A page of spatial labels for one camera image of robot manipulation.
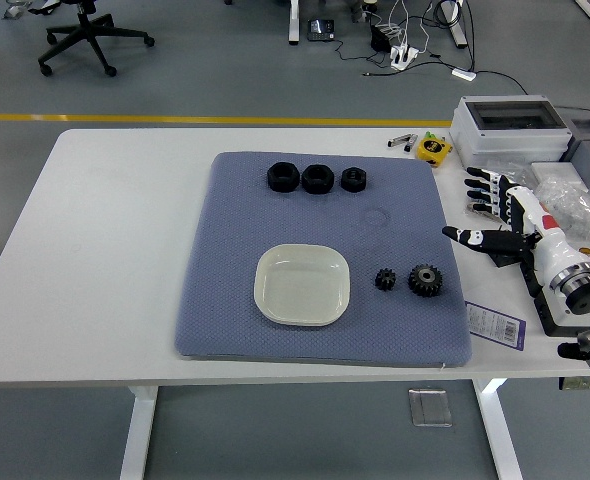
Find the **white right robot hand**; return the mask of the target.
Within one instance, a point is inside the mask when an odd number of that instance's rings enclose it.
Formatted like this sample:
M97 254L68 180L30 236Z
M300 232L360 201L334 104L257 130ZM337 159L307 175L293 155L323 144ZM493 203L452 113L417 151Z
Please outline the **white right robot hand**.
M442 233L471 250L532 257L540 284L566 295L590 282L590 258L571 247L554 217L529 188L503 174L478 167L466 169L465 185L475 211L489 213L508 231L463 230L446 226Z

